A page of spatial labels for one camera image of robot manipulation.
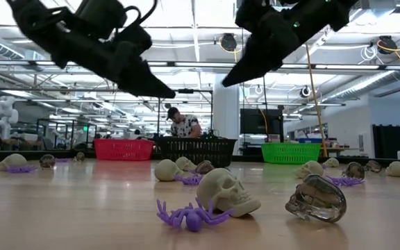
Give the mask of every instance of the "person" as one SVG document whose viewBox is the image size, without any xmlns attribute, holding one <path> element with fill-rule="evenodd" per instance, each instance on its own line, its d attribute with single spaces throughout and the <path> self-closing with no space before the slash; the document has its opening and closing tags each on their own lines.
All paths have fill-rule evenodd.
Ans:
<svg viewBox="0 0 400 250">
<path fill-rule="evenodd" d="M 177 108 L 171 107 L 167 111 L 167 119 L 172 120 L 171 134 L 178 138 L 199 138 L 201 127 L 194 115 L 182 115 Z"/>
<path fill-rule="evenodd" d="M 140 130 L 139 130 L 139 129 L 136 129 L 136 130 L 133 132 L 133 135 L 131 135 L 129 139 L 130 139 L 130 140 L 139 140 L 139 139 L 141 139 L 140 134 L 141 134 Z"/>
</svg>

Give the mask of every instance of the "red basket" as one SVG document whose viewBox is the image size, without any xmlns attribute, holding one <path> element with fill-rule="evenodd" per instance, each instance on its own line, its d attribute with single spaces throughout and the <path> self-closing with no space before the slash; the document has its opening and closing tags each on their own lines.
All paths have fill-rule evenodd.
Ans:
<svg viewBox="0 0 400 250">
<path fill-rule="evenodd" d="M 95 139 L 97 160 L 150 160 L 152 147 L 148 140 Z"/>
</svg>

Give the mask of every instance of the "green basket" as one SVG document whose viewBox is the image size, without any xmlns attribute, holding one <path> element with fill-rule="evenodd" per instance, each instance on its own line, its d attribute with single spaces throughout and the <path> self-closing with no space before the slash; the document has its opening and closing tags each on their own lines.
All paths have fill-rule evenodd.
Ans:
<svg viewBox="0 0 400 250">
<path fill-rule="evenodd" d="M 266 163 L 300 165 L 319 157 L 320 143 L 281 143 L 262 144 L 263 160 Z"/>
</svg>

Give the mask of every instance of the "white skull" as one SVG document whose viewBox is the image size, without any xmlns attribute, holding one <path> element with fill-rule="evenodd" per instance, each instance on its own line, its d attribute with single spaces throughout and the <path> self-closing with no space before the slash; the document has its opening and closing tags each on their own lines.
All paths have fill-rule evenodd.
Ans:
<svg viewBox="0 0 400 250">
<path fill-rule="evenodd" d="M 183 171 L 192 171 L 197 167 L 194 163 L 192 163 L 192 161 L 184 156 L 178 158 L 175 163 L 177 164 L 177 167 Z"/>
<path fill-rule="evenodd" d="M 214 169 L 207 173 L 197 188 L 197 197 L 206 209 L 209 209 L 209 201 L 213 202 L 212 209 L 233 209 L 232 217 L 241 217 L 261 206 L 260 201 L 254 199 L 243 188 L 242 183 L 226 169 Z"/>
<path fill-rule="evenodd" d="M 329 158 L 324 165 L 326 167 L 339 167 L 339 161 L 336 158 Z"/>
<path fill-rule="evenodd" d="M 168 159 L 160 161 L 153 171 L 153 174 L 159 181 L 173 181 L 175 176 L 182 173 L 183 171 L 177 167 L 177 164 Z"/>
<path fill-rule="evenodd" d="M 391 162 L 387 169 L 385 169 L 385 174 L 400 177 L 400 161 Z"/>
<path fill-rule="evenodd" d="M 309 174 L 319 174 L 322 176 L 324 175 L 324 168 L 317 161 L 310 160 L 299 169 L 296 169 L 294 174 L 299 178 L 305 178 Z"/>
<path fill-rule="evenodd" d="M 24 166 L 27 165 L 27 160 L 24 156 L 18 153 L 12 153 L 0 162 L 0 171 L 6 171 L 9 166 Z"/>
</svg>

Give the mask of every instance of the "yellow pole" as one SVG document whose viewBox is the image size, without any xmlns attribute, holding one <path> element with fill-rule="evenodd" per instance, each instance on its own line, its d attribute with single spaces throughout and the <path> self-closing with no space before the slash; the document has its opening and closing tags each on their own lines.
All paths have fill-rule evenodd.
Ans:
<svg viewBox="0 0 400 250">
<path fill-rule="evenodd" d="M 311 89 L 312 89 L 312 97 L 314 99 L 314 105 L 316 106 L 316 111 L 317 111 L 317 120 L 319 121 L 319 129 L 320 129 L 320 135 L 322 136 L 322 145 L 324 147 L 324 156 L 328 157 L 328 153 L 326 152 L 326 144 L 325 144 L 325 134 L 324 134 L 324 129 L 322 128 L 322 120 L 320 119 L 320 108 L 317 105 L 317 99 L 316 99 L 316 91 L 314 89 L 314 81 L 313 81 L 313 71 L 311 70 L 311 59 L 310 59 L 310 50 L 308 49 L 308 44 L 306 44 L 306 55 L 308 58 L 308 70 L 310 71 L 310 80 L 311 80 Z"/>
</svg>

